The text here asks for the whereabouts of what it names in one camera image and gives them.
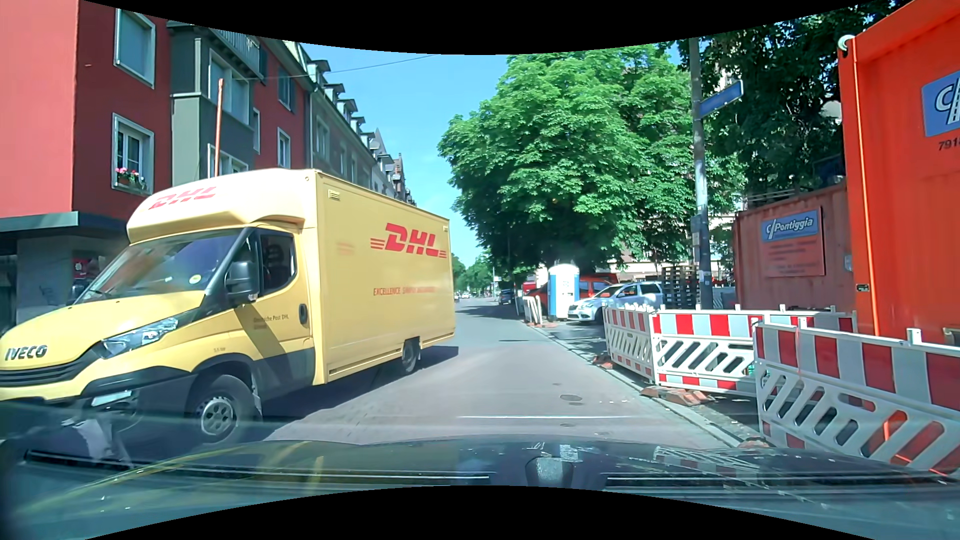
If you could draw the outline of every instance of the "balcony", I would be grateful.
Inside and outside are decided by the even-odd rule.
[[[210,32],[219,37],[233,51],[233,54],[253,70],[253,73],[263,77],[263,73],[260,73],[260,43],[256,39],[239,32],[215,28],[211,28]]]

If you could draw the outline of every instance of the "van headlight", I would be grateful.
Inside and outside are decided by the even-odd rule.
[[[150,345],[167,333],[192,323],[196,314],[197,310],[191,309],[180,315],[174,315],[162,321],[144,325],[136,330],[125,331],[113,337],[108,337],[98,344],[99,347],[97,347],[97,349],[100,349],[100,351],[98,351],[99,356],[100,358],[111,358],[134,349],[139,349],[144,345]]]

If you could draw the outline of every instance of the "orange container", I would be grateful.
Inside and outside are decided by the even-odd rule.
[[[840,53],[858,328],[960,329],[960,0],[914,0]]]
[[[814,234],[778,239],[766,226],[816,211]],[[738,212],[733,220],[736,299],[744,309],[788,307],[853,309],[847,191],[834,185],[759,209]]]

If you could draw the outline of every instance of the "storefront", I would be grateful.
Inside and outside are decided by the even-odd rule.
[[[0,331],[66,306],[127,245],[125,224],[103,216],[0,218]]]

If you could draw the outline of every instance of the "pink flowers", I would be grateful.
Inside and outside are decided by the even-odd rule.
[[[136,187],[143,191],[147,190],[147,183],[140,177],[140,173],[128,170],[127,167],[117,167],[115,172],[117,173],[117,182],[119,184]]]

